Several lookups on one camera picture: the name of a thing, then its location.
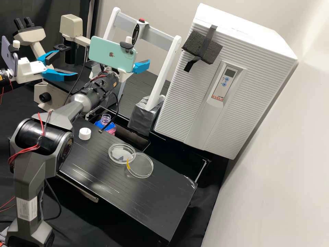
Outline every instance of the knob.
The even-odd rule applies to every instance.
[[[46,103],[51,100],[51,95],[48,92],[44,92],[39,95],[39,99],[41,102]]]
[[[14,40],[13,41],[13,47],[16,49],[19,49],[21,47],[21,43],[19,40]]]
[[[126,37],[126,43],[131,44],[132,41],[133,41],[133,38],[132,37],[130,37],[130,36],[127,36]]]

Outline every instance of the smartphone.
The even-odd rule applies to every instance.
[[[126,52],[126,49],[118,43],[93,36],[90,40],[88,57],[95,62],[130,73],[134,67],[136,50],[132,48]]]
[[[10,53],[9,51],[10,43],[6,36],[2,36],[1,39],[1,56],[6,63],[10,74],[12,76],[17,76],[17,68],[18,68],[18,55],[17,53]]]

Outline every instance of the plastic bottle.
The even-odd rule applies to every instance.
[[[108,122],[111,121],[111,115],[109,114],[103,114],[102,118],[95,122],[95,125],[102,129]],[[110,123],[110,125],[105,129],[106,132],[110,133],[111,135],[115,135],[115,131],[117,130],[117,127],[114,123]]]

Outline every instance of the ribbed white casing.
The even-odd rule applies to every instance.
[[[212,65],[196,62],[189,73],[184,71],[193,55],[183,51],[166,99],[155,125],[155,131],[196,148],[234,159],[274,96],[289,79],[297,57],[275,31],[200,4],[189,34],[195,30],[206,35],[211,24],[217,27],[212,38],[223,46]],[[209,95],[209,87],[221,61],[244,68],[246,73],[234,81],[216,115],[211,129],[190,133],[196,117]],[[203,143],[186,141],[188,135],[204,135]]]

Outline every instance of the gray robotic arm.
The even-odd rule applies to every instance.
[[[14,186],[17,218],[7,231],[6,245],[49,247],[54,241],[51,226],[42,215],[44,180],[54,177],[73,145],[73,121],[97,107],[118,83],[115,73],[86,84],[71,102],[49,113],[23,120],[11,140],[11,153],[39,145],[31,152],[21,153],[11,164],[14,170]],[[41,122],[47,125],[42,135]]]

